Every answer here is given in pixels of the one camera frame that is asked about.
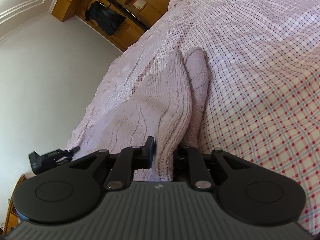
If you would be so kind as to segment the wooden wardrobe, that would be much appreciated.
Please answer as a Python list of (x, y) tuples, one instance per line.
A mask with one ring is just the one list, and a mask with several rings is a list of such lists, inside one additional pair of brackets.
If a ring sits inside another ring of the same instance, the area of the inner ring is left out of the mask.
[[(125, 16), (125, 22), (112, 36), (107, 35), (94, 20), (86, 21), (85, 12), (95, 1)], [(78, 16), (90, 27), (103, 35), (121, 51), (127, 50), (168, 10), (170, 0), (146, 0), (147, 5), (139, 11), (133, 6), (135, 0), (57, 0), (52, 15), (61, 22)]]

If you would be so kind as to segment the pink knitted small garment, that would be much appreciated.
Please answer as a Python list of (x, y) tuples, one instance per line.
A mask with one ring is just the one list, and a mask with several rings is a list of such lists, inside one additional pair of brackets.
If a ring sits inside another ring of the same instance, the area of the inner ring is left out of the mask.
[(97, 147), (116, 153), (154, 137), (151, 174), (141, 179), (171, 181), (175, 148), (180, 142), (197, 145), (208, 81), (201, 48), (192, 48), (185, 56), (173, 51), (163, 70), (147, 76), (135, 94), (104, 116)]

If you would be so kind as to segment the white item on shelf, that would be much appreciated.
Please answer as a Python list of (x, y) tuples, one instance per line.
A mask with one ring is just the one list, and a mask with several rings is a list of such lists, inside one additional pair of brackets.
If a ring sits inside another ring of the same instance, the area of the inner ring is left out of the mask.
[(135, 0), (135, 1), (133, 2), (133, 6), (134, 6), (137, 10), (139, 10), (139, 11), (143, 10), (143, 8), (144, 8), (146, 5), (147, 5), (147, 1), (146, 1), (146, 0)]

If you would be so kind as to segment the wooden bedside table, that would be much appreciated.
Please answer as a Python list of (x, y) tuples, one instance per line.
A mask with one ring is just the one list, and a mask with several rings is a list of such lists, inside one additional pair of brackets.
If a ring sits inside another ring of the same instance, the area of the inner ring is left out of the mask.
[[(27, 179), (26, 175), (23, 174), (20, 176), (19, 180), (17, 181), (13, 193), (16, 190), (16, 187), (23, 181), (25, 181)], [(18, 218), (18, 214), (17, 211), (13, 205), (13, 195), (11, 195), (11, 198), (9, 199), (9, 206), (8, 206), (8, 210), (7, 210), (7, 216), (6, 216), (6, 220), (3, 224), (3, 232), (2, 235), (6, 235), (7, 233), (9, 233), (12, 228), (15, 228), (16, 226), (18, 226), (19, 224), (19, 218)]]

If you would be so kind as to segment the dark hanging clothes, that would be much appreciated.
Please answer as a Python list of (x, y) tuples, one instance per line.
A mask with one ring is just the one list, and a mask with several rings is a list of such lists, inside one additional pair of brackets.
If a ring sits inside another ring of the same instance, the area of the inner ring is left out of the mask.
[(103, 3), (95, 1), (85, 12), (85, 20), (94, 20), (100, 29), (112, 36), (125, 22), (125, 16), (107, 8)]

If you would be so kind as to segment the pink checkered bed cover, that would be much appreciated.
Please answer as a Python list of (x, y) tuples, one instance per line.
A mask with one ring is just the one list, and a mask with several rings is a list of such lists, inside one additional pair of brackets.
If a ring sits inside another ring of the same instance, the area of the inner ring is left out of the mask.
[(220, 147), (294, 179), (306, 192), (299, 223), (319, 233), (319, 0), (170, 0), (110, 65), (68, 148), (171, 51), (194, 47), (210, 78), (200, 149)]

